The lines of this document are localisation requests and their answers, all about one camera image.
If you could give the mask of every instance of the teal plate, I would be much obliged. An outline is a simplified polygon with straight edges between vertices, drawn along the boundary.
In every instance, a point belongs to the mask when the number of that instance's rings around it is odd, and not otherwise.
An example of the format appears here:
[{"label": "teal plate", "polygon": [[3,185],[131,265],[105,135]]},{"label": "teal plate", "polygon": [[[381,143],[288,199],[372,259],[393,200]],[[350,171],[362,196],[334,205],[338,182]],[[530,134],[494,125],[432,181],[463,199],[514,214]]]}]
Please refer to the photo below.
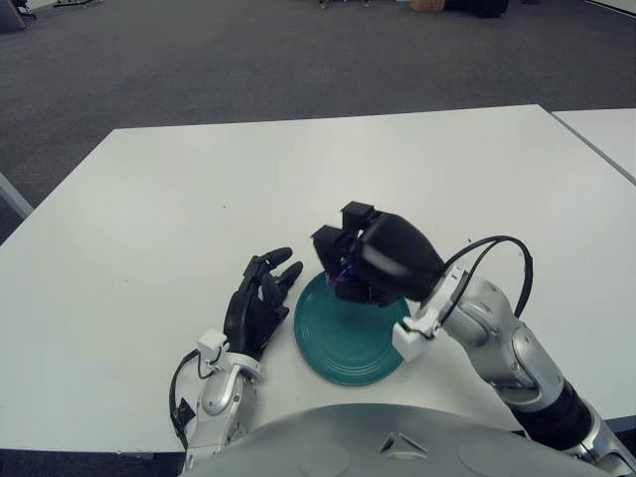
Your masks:
[{"label": "teal plate", "polygon": [[385,308],[336,298],[320,273],[302,291],[294,317],[296,343],[309,366],[340,385],[368,385],[402,362],[391,343],[394,323],[409,316],[400,300]]}]

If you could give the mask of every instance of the white table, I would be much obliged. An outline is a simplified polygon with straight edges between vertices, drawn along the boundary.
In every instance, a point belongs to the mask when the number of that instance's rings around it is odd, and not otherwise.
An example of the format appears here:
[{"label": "white table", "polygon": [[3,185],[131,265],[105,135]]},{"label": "white table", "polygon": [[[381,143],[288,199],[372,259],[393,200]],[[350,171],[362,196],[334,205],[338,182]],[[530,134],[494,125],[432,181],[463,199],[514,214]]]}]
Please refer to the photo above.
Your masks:
[{"label": "white table", "polygon": [[636,109],[558,111],[554,115],[636,185]]},{"label": "white table", "polygon": [[[530,105],[113,131],[0,247],[0,447],[181,450],[170,378],[221,329],[248,258],[294,248],[293,309],[320,271],[310,235],[352,199],[408,218],[445,257],[469,239],[523,239],[536,271],[525,319],[604,417],[636,413],[636,189]],[[521,258],[496,250],[481,274],[516,300]],[[256,423],[384,401],[518,428],[446,336],[345,388],[309,369],[290,315],[263,365]]]}]

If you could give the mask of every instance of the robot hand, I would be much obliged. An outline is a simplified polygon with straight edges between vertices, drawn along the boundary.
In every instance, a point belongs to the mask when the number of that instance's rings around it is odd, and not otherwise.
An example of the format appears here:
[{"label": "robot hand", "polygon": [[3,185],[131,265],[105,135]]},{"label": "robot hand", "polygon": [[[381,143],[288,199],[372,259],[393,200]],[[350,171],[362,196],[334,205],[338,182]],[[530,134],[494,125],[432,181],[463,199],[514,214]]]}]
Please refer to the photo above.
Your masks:
[{"label": "robot hand", "polygon": [[352,202],[341,229],[313,235],[318,257],[336,295],[386,306],[400,298],[422,301],[440,278],[444,262],[428,239],[400,216]]},{"label": "robot hand", "polygon": [[302,262],[296,261],[280,276],[271,275],[291,255],[291,248],[285,247],[255,255],[249,261],[226,313],[223,331],[228,337],[229,352],[258,361],[262,357],[271,335],[289,313],[282,302],[302,271]]}]

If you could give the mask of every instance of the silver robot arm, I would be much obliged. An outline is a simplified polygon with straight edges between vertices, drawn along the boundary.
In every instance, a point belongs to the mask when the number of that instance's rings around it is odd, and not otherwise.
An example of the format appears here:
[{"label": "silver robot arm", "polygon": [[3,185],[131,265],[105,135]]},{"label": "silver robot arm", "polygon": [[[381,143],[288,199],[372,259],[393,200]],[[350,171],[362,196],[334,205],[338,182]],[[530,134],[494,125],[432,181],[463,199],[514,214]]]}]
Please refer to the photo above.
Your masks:
[{"label": "silver robot arm", "polygon": [[186,427],[185,470],[192,470],[250,431],[256,407],[260,363],[247,355],[230,353],[226,335],[209,330],[198,343],[205,371],[196,405],[196,418]]},{"label": "silver robot arm", "polygon": [[414,319],[394,327],[394,346],[411,360],[444,329],[466,351],[477,374],[497,392],[539,443],[584,460],[613,477],[636,474],[636,460],[598,412],[580,399],[504,293],[453,266]]}]

